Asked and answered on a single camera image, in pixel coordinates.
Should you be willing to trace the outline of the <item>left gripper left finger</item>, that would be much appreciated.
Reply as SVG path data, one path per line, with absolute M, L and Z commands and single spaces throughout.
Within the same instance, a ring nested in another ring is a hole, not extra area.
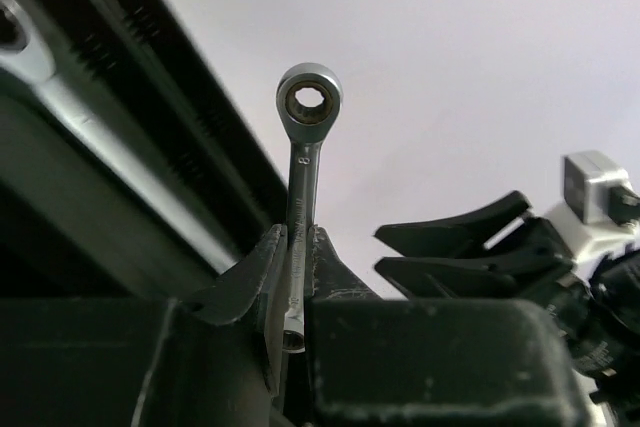
M 254 368 L 269 392 L 280 387 L 288 309 L 286 252 L 287 227 L 275 224 L 244 259 L 182 303 L 207 330 L 214 371 Z

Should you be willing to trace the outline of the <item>small silver combination wrench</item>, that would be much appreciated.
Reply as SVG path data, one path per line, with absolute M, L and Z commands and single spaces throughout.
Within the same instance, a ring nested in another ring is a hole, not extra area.
M 340 81 L 334 72 L 318 63 L 291 67 L 277 87 L 276 108 L 291 146 L 286 210 L 291 280 L 283 335 L 287 353 L 305 350 L 307 237 L 314 225 L 321 148 L 342 103 Z

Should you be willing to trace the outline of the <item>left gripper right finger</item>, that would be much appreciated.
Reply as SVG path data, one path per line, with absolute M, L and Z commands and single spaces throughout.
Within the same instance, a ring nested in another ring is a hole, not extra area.
M 327 231 L 309 233 L 306 376 L 319 426 L 381 426 L 383 300 L 339 258 Z

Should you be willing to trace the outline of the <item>large silver ratchet wrench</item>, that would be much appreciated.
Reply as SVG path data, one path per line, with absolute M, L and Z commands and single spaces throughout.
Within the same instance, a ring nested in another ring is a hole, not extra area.
M 218 241 L 185 201 L 161 180 L 115 129 L 74 93 L 63 79 L 53 53 L 34 21 L 17 0 L 1 0 L 5 17 L 17 27 L 18 40 L 1 49 L 1 67 L 25 83 L 45 109 L 97 156 L 125 185 L 166 222 L 218 273 L 238 256 Z

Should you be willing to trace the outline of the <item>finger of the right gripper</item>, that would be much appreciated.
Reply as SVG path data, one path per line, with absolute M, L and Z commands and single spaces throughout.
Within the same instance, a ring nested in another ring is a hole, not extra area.
M 461 215 L 423 222 L 387 224 L 374 237 L 405 257 L 464 258 L 478 256 L 484 244 L 529 212 L 531 204 L 519 191 Z

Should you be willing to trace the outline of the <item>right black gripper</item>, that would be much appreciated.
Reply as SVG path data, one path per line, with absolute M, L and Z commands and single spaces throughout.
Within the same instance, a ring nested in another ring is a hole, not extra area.
M 375 271 L 409 298 L 505 299 L 574 267 L 571 257 L 525 247 L 482 258 L 384 257 Z M 601 258 L 588 282 L 557 282 L 544 303 L 576 370 L 593 379 L 639 373 L 639 252 Z

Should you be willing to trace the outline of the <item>black plastic toolbox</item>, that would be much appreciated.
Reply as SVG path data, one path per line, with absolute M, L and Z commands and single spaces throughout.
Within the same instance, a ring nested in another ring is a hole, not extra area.
M 4 295 L 182 297 L 284 203 L 165 0 L 1 0 Z

